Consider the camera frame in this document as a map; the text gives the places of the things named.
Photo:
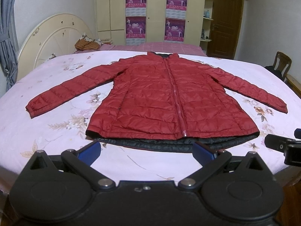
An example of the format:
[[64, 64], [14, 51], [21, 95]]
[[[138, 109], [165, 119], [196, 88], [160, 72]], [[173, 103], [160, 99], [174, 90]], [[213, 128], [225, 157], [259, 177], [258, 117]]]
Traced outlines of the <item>red quilted down jacket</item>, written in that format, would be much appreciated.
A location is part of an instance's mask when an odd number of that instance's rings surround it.
[[154, 52], [91, 68], [34, 97], [26, 109], [34, 118], [108, 82], [113, 88], [86, 135], [139, 150], [189, 153], [196, 142], [220, 150], [257, 138], [257, 125], [226, 90], [288, 112], [282, 99], [218, 67]]

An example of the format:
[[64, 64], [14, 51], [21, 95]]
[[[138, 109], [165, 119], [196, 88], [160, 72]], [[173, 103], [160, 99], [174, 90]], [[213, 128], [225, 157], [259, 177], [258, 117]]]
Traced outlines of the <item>pink floral bed quilt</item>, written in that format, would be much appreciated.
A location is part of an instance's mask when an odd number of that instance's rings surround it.
[[[113, 85], [108, 83], [95, 88], [36, 118], [29, 116], [27, 103], [92, 67], [135, 55], [135, 52], [108, 50], [56, 57], [22, 78], [1, 98], [1, 190], [10, 190], [35, 151], [58, 155], [64, 150], [77, 150], [87, 145], [89, 140], [85, 131], [90, 117]], [[288, 113], [283, 114], [229, 91], [260, 130], [257, 139], [235, 146], [230, 152], [235, 156], [257, 152], [282, 185], [298, 179], [300, 168], [285, 165], [284, 155], [266, 148], [264, 138], [267, 134], [293, 138], [295, 129], [300, 127], [300, 98], [284, 82], [257, 64], [193, 55], [188, 59], [222, 68], [278, 96], [287, 104]], [[115, 182], [178, 182], [201, 167], [189, 153], [149, 152], [105, 143], [92, 166]]]

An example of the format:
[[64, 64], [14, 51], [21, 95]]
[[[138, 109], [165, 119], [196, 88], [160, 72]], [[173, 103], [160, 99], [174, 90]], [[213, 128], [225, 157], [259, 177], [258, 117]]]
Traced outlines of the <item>wooden chair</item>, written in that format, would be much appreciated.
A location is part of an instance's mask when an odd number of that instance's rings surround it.
[[284, 81], [290, 70], [292, 59], [283, 52], [277, 52], [273, 65], [265, 66], [265, 69]]

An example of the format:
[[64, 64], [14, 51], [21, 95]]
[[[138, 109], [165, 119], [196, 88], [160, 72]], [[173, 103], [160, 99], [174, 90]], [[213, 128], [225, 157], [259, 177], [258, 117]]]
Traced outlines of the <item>pink checked bed sheet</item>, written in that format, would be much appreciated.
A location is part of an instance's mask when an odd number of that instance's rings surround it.
[[103, 44], [97, 51], [101, 50], [125, 50], [134, 52], [156, 52], [156, 53], [177, 53], [185, 55], [204, 56], [203, 49], [201, 47], [172, 42], [148, 42], [140, 45], [108, 45]]

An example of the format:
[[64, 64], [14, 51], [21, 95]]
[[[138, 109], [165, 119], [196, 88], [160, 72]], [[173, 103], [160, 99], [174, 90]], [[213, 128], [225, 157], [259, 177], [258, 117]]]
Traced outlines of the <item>orange patterned pillow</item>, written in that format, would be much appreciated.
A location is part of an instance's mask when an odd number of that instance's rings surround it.
[[76, 43], [75, 49], [79, 51], [84, 50], [99, 50], [103, 45], [111, 45], [112, 39], [93, 39], [84, 34]]

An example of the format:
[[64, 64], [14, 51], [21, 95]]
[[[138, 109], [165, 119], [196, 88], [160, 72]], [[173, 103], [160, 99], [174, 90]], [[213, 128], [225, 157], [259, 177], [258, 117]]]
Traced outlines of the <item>cream corner shelf unit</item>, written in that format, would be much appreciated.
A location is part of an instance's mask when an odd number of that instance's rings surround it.
[[204, 14], [203, 14], [203, 26], [201, 30], [200, 47], [203, 52], [207, 54], [208, 44], [211, 39], [211, 24], [213, 23], [212, 11], [215, 0], [204, 0]]

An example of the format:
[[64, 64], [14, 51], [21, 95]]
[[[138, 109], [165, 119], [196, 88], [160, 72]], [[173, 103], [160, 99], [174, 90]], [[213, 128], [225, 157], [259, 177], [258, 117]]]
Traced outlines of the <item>cream curved headboard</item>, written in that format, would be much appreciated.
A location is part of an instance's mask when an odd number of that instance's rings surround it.
[[60, 13], [43, 20], [24, 41], [18, 54], [20, 80], [44, 62], [75, 52], [75, 43], [83, 36], [93, 37], [86, 23], [76, 15]]

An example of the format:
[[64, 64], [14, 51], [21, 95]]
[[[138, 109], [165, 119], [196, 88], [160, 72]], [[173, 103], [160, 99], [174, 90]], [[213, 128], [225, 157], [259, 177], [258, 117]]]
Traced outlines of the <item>grey blue curtain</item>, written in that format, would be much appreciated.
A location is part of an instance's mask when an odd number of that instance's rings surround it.
[[16, 83], [18, 74], [14, 3], [15, 0], [1, 0], [1, 68], [7, 91]]

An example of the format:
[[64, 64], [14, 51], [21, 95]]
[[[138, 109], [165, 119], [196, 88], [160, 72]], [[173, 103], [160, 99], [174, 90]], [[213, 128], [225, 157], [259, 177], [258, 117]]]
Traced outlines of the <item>lower right purple poster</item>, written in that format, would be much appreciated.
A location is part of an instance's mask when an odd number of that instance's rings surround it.
[[183, 19], [166, 18], [164, 40], [183, 43], [185, 25], [186, 21]]

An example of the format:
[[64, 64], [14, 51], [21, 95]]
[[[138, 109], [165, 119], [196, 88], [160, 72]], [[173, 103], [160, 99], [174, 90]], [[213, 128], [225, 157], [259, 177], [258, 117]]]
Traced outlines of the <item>purple poster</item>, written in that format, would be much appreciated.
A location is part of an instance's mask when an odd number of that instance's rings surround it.
[[125, 18], [126, 45], [140, 45], [146, 42], [146, 17], [127, 16]]
[[126, 16], [146, 16], [147, 0], [125, 0]]
[[166, 0], [166, 18], [186, 19], [187, 0]]
[[186, 21], [183, 19], [166, 18], [164, 40], [183, 43], [185, 25]]

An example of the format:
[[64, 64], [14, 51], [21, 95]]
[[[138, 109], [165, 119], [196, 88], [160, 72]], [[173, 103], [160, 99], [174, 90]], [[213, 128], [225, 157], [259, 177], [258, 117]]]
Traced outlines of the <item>brown wooden door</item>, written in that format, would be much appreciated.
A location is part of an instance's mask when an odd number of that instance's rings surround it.
[[215, 0], [207, 56], [234, 59], [243, 15], [244, 0]]

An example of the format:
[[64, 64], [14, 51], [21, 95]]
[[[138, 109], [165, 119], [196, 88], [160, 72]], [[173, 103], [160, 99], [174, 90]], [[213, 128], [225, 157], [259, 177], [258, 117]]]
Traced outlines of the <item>lower left purple poster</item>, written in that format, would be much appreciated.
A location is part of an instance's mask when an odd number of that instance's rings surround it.
[[127, 16], [125, 18], [126, 45], [140, 45], [146, 42], [146, 17]]

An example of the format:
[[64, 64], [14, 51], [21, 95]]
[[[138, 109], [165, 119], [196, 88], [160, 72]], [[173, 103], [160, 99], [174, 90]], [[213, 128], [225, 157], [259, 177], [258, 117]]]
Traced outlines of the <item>cream wardrobe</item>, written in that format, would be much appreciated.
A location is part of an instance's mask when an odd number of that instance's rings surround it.
[[[126, 45], [125, 0], [96, 0], [96, 3], [99, 39], [112, 39], [114, 45]], [[187, 0], [183, 43], [196, 46], [200, 44], [203, 14], [204, 0]], [[147, 0], [145, 17], [146, 42], [166, 42], [164, 40], [166, 0]]]

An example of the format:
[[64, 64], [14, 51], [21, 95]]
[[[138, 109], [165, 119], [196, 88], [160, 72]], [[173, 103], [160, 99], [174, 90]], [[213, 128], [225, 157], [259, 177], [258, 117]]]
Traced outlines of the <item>upper right purple poster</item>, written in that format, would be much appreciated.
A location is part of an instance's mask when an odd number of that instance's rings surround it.
[[166, 18], [186, 19], [187, 0], [166, 0]]

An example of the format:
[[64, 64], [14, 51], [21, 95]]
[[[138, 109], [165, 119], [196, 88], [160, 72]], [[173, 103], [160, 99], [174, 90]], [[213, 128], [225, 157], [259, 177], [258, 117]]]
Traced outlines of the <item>upper left purple poster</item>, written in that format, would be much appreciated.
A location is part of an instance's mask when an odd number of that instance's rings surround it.
[[126, 16], [146, 16], [147, 0], [125, 0]]

